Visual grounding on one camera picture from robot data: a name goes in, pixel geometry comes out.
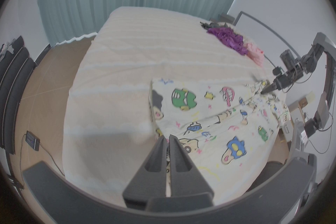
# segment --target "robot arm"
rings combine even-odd
[[[273,74],[276,75],[273,83],[266,87],[261,94],[265,94],[274,90],[281,90],[292,85],[295,81],[303,77],[303,72],[313,73],[317,66],[317,61],[322,53],[327,55],[327,71],[325,75],[324,91],[321,95],[317,111],[313,118],[306,122],[304,128],[309,138],[317,129],[325,127],[329,119],[329,109],[334,94],[336,80],[336,46],[323,33],[317,33],[313,45],[308,54],[302,58],[294,59],[290,50],[284,51],[280,58],[288,69],[282,73],[280,67],[273,69]]]

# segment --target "white bed sheet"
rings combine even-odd
[[[62,157],[69,182],[125,206],[122,192],[155,144],[148,103],[152,78],[226,85],[274,79],[267,60],[258,67],[207,34],[200,21],[154,8],[121,7],[111,13],[69,91]],[[267,158],[226,201],[250,187]]]

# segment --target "power adapter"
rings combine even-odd
[[[26,133],[26,142],[32,147],[33,150],[39,151],[40,149],[40,139],[38,139],[31,132],[27,131]]]

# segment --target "green cartoon character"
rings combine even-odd
[[[175,89],[171,95],[173,106],[178,107],[182,111],[194,108],[197,105],[195,98],[196,95],[187,89]]]
[[[267,134],[266,130],[263,127],[259,126],[258,127],[258,132],[259,132],[262,140],[264,140],[266,142],[268,140],[268,134]]]

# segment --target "tile floor line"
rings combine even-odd
[[[64,89],[64,88],[70,88],[70,87],[71,87],[71,86],[59,87],[59,88],[57,88],[57,89],[52,89],[52,90],[50,90],[50,91],[46,91],[46,92],[57,91],[57,90],[61,90],[61,89]],[[42,94],[42,93],[46,93],[46,92],[40,92],[40,93],[31,95],[31,96],[27,96],[27,97],[22,98],[21,100],[24,100],[24,99],[27,99],[27,98],[30,98],[30,97],[33,97],[33,96],[36,96],[36,95],[40,95],[40,94]]]
[[[50,64],[49,64],[49,66],[48,66],[48,68],[47,68],[45,74],[43,75],[43,78],[41,79],[40,85],[39,85],[39,87],[37,88],[36,93],[39,92],[40,86],[41,86],[41,84],[42,84],[42,81],[44,80],[45,75],[48,73],[48,70],[49,70],[51,64],[53,63],[53,61],[56,59],[56,57],[59,55],[59,53],[60,53],[61,51],[62,51],[62,50],[60,49],[59,52],[55,55],[55,57],[52,59],[52,61],[50,61]],[[32,117],[32,111],[33,111],[33,108],[34,108],[35,99],[36,99],[36,95],[34,96],[34,101],[33,101],[33,104],[32,104],[32,106],[31,106],[31,110],[30,110],[29,121],[28,121],[28,130],[29,130],[29,127],[30,127],[30,119],[31,119],[31,117]]]

